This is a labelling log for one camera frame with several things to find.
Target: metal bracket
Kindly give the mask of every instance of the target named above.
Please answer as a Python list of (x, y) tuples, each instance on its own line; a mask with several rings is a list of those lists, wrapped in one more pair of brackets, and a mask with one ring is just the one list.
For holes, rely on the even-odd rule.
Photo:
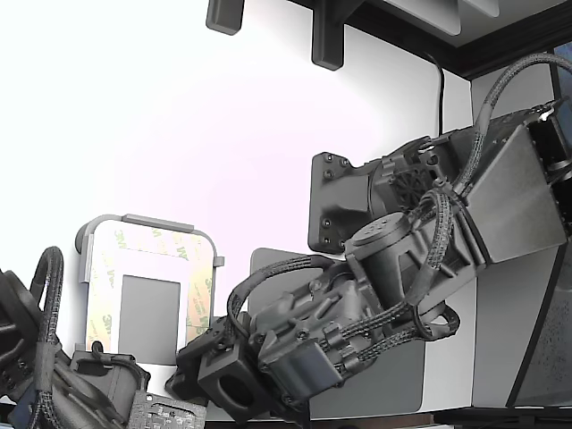
[(343, 26), (364, 1), (315, 0), (312, 63), (332, 71), (343, 65)]
[(242, 27), (244, 0), (209, 0), (206, 26), (209, 29), (233, 36)]

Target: black plastic housing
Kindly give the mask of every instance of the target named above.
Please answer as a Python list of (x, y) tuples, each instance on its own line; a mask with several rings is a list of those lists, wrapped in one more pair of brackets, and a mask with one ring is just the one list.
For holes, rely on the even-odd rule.
[(362, 226), (394, 212), (407, 212), (437, 178), (459, 171), (447, 136), (411, 141), (388, 156), (353, 167), (347, 158), (322, 153), (312, 159), (308, 246), (341, 254), (345, 241)]

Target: robotic arm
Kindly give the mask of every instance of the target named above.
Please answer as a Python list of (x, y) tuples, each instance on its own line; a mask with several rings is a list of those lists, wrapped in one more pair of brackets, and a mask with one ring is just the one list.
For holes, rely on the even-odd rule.
[[(303, 425), (309, 399), (342, 388), (384, 351), (454, 335), (461, 321), (447, 297), (572, 232), (568, 100), (491, 120), (502, 90), (536, 63), (572, 72), (555, 55), (530, 55), (500, 76), (473, 127), (414, 140), (358, 168), (315, 156), (308, 244), (344, 259), (299, 257), (239, 284), (227, 316), (179, 351), (165, 385), (177, 400), (147, 394), (148, 374), (132, 356), (101, 348), (65, 356), (55, 336), (59, 249), (42, 256), (30, 290), (0, 272), (0, 396), (19, 403), (19, 427), (200, 427), (204, 407), (178, 400), (211, 400), (239, 423), (271, 413)], [(322, 273), (256, 314), (240, 312), (265, 280), (307, 268)], [(113, 377), (83, 374), (79, 361), (110, 366), (132, 387), (122, 383), (115, 397), (106, 389)]]
[[(343, 250), (345, 260), (300, 257), (253, 273), (229, 297), (228, 315), (179, 352), (167, 390), (212, 400), (239, 423), (266, 412), (303, 423), (310, 398), (342, 387), (384, 351), (454, 335), (460, 320), (446, 298), (487, 267), (565, 243), (569, 102), (491, 121), (510, 79), (545, 62), (572, 71), (554, 55), (514, 64), (475, 127), (412, 141), (359, 168), (315, 156), (308, 243)], [(323, 273), (255, 315), (240, 313), (264, 280), (305, 268)]]

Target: black power cord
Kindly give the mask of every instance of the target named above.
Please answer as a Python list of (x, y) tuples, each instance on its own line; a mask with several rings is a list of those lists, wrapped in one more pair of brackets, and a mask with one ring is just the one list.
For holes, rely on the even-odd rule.
[(433, 64), (435, 64), (435, 67), (437, 67), (437, 70), (439, 71), (439, 111), (437, 112), (437, 132), (439, 133), (437, 137), (439, 137), (443, 134), (443, 97), (445, 95), (445, 72), (443, 71), (443, 68), (439, 62), (435, 60), (434, 56), (428, 54), (427, 52), (425, 52), (425, 56), (427, 56), (433, 62)]

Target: black cable tie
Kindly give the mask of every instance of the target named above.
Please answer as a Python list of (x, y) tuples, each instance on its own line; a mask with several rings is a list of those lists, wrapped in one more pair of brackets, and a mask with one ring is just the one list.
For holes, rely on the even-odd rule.
[(56, 349), (56, 345), (49, 342), (38, 342), (36, 344), (34, 384), (37, 391), (52, 391)]

